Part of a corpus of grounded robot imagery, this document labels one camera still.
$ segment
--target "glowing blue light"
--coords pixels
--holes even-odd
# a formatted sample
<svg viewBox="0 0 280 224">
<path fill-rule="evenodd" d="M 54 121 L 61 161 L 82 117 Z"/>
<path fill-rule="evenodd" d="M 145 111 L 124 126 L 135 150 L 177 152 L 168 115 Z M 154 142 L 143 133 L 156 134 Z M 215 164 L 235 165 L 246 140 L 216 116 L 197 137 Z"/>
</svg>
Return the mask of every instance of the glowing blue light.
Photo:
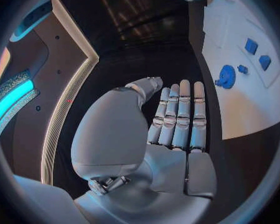
<svg viewBox="0 0 280 224">
<path fill-rule="evenodd" d="M 28 80 L 0 100 L 0 119 L 16 101 L 31 90 L 33 90 L 33 82 Z"/>
</svg>

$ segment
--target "blue cube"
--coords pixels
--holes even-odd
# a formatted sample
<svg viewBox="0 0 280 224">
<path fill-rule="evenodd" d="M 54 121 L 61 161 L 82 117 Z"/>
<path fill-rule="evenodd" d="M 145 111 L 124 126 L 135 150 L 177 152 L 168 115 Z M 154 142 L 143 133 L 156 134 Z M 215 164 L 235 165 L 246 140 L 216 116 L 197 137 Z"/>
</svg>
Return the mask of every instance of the blue cube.
<svg viewBox="0 0 280 224">
<path fill-rule="evenodd" d="M 271 63 L 271 58 L 269 56 L 266 55 L 266 56 L 261 56 L 260 57 L 260 64 L 261 64 L 264 71 L 267 70 L 270 63 Z"/>
<path fill-rule="evenodd" d="M 258 44 L 254 40 L 248 38 L 245 45 L 246 51 L 254 55 L 257 48 L 258 48 Z"/>
</svg>

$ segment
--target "blue knob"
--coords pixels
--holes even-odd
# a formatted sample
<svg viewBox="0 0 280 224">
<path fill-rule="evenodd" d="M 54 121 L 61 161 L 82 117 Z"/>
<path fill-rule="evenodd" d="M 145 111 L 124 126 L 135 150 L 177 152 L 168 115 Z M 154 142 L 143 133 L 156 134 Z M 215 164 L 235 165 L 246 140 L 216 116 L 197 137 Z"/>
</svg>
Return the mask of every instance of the blue knob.
<svg viewBox="0 0 280 224">
<path fill-rule="evenodd" d="M 235 69 L 230 65 L 225 65 L 220 72 L 219 80 L 215 81 L 215 85 L 222 86 L 224 89 L 230 89 L 233 87 L 235 81 Z"/>
<path fill-rule="evenodd" d="M 246 66 L 243 66 L 243 65 L 239 65 L 238 66 L 238 70 L 239 70 L 239 72 L 241 72 L 243 74 L 247 74 L 248 73 L 248 68 Z"/>
</svg>

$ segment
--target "glittery panel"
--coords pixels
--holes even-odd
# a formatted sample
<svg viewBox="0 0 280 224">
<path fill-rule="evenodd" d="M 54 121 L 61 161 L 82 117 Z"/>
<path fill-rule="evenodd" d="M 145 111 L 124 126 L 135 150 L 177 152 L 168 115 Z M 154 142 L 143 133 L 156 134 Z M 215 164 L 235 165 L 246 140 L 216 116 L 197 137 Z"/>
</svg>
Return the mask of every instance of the glittery panel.
<svg viewBox="0 0 280 224">
<path fill-rule="evenodd" d="M 0 85 L 0 100 L 13 88 L 30 78 L 29 70 L 24 70 Z"/>
<path fill-rule="evenodd" d="M 17 112 L 20 111 L 29 101 L 34 99 L 36 96 L 40 94 L 39 90 L 34 89 L 24 95 L 20 100 L 18 100 L 1 118 L 0 120 L 0 135 L 2 131 L 5 129 L 6 125 L 9 121 L 16 115 Z"/>
</svg>

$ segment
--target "blue object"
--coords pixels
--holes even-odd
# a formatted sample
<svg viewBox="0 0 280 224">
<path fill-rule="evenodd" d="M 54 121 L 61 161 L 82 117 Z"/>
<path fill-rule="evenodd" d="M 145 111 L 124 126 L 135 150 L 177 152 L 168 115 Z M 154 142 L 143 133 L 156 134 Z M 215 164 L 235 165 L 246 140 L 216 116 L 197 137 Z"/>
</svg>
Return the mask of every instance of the blue object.
<svg viewBox="0 0 280 224">
<path fill-rule="evenodd" d="M 0 100 L 0 119 L 17 100 L 19 100 L 29 91 L 33 90 L 33 86 L 33 82 L 31 80 L 28 80 L 13 89 L 2 100 Z"/>
<path fill-rule="evenodd" d="M 260 64 L 261 64 L 264 71 L 267 70 L 270 63 L 271 63 L 271 58 L 269 56 L 266 55 L 266 56 L 261 56 L 260 57 Z"/>
<path fill-rule="evenodd" d="M 251 40 L 250 38 L 248 38 L 246 45 L 245 45 L 246 51 L 248 51 L 249 53 L 254 55 L 257 48 L 258 48 L 258 44 L 254 40 Z"/>
<path fill-rule="evenodd" d="M 215 81 L 215 85 L 222 86 L 224 89 L 230 89 L 235 84 L 235 81 L 235 69 L 230 65 L 225 65 L 220 72 L 220 79 Z"/>
<path fill-rule="evenodd" d="M 243 74 L 247 74 L 248 73 L 248 68 L 246 66 L 243 66 L 243 65 L 239 65 L 238 66 L 238 70 L 239 70 L 239 72 L 241 72 Z"/>
</svg>

